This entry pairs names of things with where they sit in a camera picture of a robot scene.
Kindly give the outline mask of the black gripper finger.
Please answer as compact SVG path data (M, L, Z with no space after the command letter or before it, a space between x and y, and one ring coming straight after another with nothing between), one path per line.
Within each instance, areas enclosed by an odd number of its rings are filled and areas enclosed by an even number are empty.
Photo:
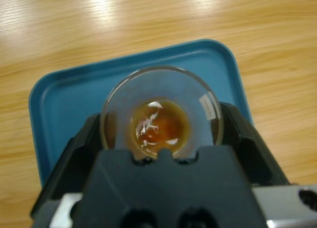
M210 121L214 145L210 146L211 186L277 186L289 181L258 131L237 107L214 105Z
M100 115L95 114L67 143L30 212L31 218L35 219L46 202L60 200L66 193L81 192L102 149Z

